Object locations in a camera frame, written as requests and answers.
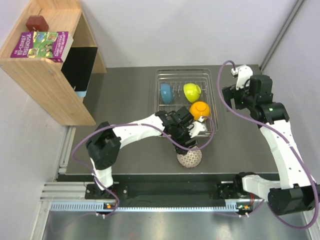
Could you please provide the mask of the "lime green bowl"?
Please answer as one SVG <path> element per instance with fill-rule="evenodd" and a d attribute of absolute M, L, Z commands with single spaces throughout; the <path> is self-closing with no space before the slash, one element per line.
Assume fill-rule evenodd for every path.
<path fill-rule="evenodd" d="M 183 86 L 183 93 L 190 103 L 194 103 L 200 98 L 202 90 L 197 84 L 186 83 Z"/>

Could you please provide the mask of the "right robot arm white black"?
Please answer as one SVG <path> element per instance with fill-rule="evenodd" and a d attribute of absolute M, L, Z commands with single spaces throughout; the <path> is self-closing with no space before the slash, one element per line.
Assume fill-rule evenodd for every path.
<path fill-rule="evenodd" d="M 241 172 L 234 178 L 233 192 L 239 198 L 250 193 L 266 200 L 271 210 L 282 216 L 318 209 L 320 186 L 301 166 L 290 118 L 285 106 L 273 101 L 272 79 L 252 73 L 237 77 L 236 84 L 222 89 L 229 108 L 248 109 L 250 121 L 267 141 L 275 161 L 279 182 L 266 180 L 253 172 Z"/>

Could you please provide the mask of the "orange yellow bowl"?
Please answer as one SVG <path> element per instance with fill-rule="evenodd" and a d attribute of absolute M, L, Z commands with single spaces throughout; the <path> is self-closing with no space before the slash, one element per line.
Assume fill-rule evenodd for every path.
<path fill-rule="evenodd" d="M 210 106 L 204 101 L 194 102 L 189 112 L 192 114 L 195 121 L 198 121 L 200 117 L 209 117 L 211 114 Z"/>

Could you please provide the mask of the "blue bowl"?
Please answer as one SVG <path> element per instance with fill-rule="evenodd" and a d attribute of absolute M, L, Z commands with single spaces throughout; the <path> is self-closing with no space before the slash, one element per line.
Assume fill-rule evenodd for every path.
<path fill-rule="evenodd" d="M 167 83 L 162 83 L 160 85 L 160 95 L 166 105 L 171 104 L 174 99 L 173 87 Z"/>

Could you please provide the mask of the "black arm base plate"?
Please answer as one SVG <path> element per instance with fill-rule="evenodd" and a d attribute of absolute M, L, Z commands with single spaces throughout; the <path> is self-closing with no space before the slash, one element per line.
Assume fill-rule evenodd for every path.
<path fill-rule="evenodd" d="M 236 193 L 233 173 L 186 174 L 114 174 L 111 192 L 101 190 L 96 183 L 88 184 L 86 200 L 113 200 L 120 207 L 223 207 L 225 200 L 241 199 L 250 204 L 257 196 Z"/>

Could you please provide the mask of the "patterned beige upturned bowl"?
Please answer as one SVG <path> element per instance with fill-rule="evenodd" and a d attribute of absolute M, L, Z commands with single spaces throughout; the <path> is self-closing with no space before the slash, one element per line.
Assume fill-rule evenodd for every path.
<path fill-rule="evenodd" d="M 185 155 L 177 154 L 177 160 L 185 168 L 194 168 L 202 161 L 202 152 L 198 147 L 193 147 Z"/>

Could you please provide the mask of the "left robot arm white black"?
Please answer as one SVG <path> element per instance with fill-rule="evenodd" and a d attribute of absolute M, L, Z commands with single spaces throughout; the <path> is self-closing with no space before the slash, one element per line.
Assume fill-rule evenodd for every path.
<path fill-rule="evenodd" d="M 85 146 L 97 177 L 96 192 L 102 198 L 109 198 L 114 191 L 112 165 L 116 162 L 121 148 L 146 139 L 167 134 L 179 146 L 177 154 L 186 155 L 186 149 L 197 145 L 194 137 L 207 130 L 203 121 L 194 120 L 186 107 L 177 111 L 158 111 L 147 118 L 128 124 L 110 125 L 107 121 L 98 126 L 105 129 L 88 139 Z"/>

